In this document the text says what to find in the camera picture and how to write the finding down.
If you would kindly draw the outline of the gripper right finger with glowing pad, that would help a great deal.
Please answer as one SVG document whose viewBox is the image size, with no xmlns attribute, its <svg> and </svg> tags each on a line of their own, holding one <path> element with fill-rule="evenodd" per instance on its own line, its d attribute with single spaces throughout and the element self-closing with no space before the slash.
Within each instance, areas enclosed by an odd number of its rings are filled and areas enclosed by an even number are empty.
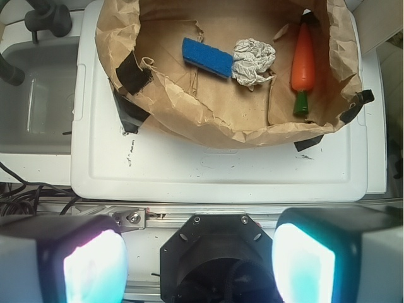
<svg viewBox="0 0 404 303">
<path fill-rule="evenodd" d="M 403 210 L 288 208 L 272 265 L 285 302 L 403 302 Z"/>
</svg>

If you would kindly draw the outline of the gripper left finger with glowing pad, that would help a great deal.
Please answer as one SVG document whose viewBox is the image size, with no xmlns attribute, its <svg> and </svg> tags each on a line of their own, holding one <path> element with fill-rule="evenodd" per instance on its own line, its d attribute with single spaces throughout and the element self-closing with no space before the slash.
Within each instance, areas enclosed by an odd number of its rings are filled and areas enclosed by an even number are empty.
<svg viewBox="0 0 404 303">
<path fill-rule="evenodd" d="M 1 218 L 1 302 L 121 302 L 128 253 L 107 215 Z"/>
</svg>

